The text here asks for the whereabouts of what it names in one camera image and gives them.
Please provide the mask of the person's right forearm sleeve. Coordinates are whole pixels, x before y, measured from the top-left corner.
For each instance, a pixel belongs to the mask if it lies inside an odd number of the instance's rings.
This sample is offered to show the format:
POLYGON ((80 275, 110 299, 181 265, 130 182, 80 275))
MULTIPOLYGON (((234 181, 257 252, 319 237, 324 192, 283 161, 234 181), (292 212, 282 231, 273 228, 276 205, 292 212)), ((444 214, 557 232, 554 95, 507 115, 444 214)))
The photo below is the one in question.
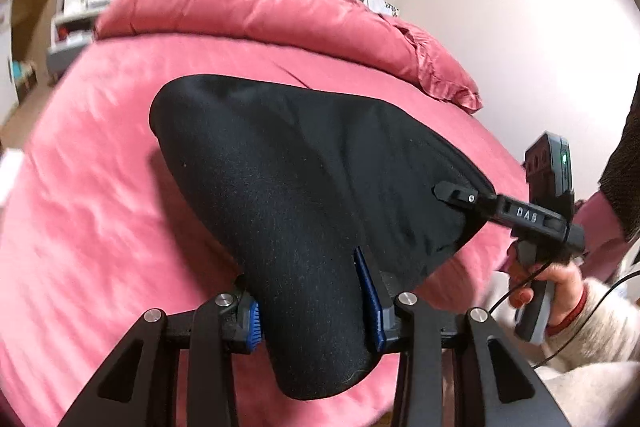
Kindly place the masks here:
POLYGON ((570 425, 607 426, 639 396, 639 307, 605 284, 632 237, 602 192, 576 218, 586 232, 587 259, 577 266, 588 294, 576 319, 547 336, 547 346, 565 367, 547 386, 570 425))

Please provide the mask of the person's right hand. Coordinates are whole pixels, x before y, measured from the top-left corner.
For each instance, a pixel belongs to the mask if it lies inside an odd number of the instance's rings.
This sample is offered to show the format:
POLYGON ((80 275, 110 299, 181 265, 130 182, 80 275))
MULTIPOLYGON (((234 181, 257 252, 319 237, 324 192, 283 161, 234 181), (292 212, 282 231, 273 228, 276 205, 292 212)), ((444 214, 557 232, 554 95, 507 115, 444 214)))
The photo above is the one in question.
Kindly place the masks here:
POLYGON ((513 242, 508 255, 510 265, 510 305, 518 310, 515 334, 521 340, 540 345, 572 323, 582 312, 588 291, 582 273, 573 261, 553 262, 538 272, 543 263, 532 263, 534 246, 513 242))

